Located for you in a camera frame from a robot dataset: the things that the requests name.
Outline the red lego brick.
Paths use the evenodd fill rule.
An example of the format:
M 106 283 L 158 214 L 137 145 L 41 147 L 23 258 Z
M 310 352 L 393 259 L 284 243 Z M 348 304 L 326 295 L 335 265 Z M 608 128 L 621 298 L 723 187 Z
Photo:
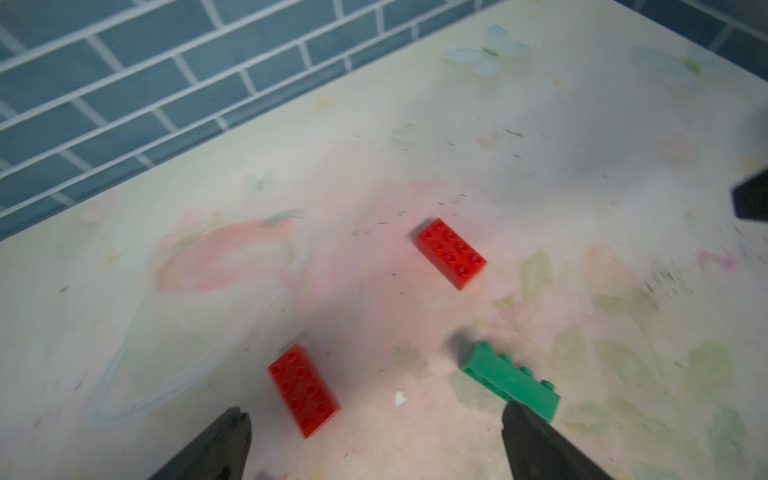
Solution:
M 486 260 L 450 226 L 437 218 L 415 237 L 415 245 L 459 291 L 486 266 Z
M 274 361 L 268 373 L 305 439 L 340 411 L 335 396 L 300 344 Z

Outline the green long lego brick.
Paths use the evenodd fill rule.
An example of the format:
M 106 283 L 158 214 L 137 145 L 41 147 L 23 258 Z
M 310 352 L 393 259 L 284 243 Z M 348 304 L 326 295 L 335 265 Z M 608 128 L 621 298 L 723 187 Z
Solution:
M 517 367 L 507 354 L 496 353 L 488 342 L 476 344 L 460 370 L 505 402 L 521 403 L 552 422 L 561 397 L 548 380 L 537 380 L 527 367 Z

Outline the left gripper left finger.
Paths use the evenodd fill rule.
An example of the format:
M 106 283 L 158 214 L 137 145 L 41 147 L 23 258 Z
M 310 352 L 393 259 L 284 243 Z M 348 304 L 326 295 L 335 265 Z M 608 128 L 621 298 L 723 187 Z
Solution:
M 243 478 L 252 441 L 248 413 L 231 407 L 163 465 L 151 480 Z

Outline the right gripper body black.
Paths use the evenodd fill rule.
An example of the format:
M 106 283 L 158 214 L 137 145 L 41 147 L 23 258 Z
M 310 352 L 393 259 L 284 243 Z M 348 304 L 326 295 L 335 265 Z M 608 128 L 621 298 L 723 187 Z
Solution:
M 755 174 L 731 190 L 734 214 L 749 221 L 768 221 L 768 170 Z

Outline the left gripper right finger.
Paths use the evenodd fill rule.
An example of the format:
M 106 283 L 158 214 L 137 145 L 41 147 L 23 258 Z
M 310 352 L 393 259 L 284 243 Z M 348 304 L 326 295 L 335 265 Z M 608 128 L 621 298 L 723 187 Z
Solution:
M 514 480 L 612 480 L 529 407 L 509 402 L 502 439 Z

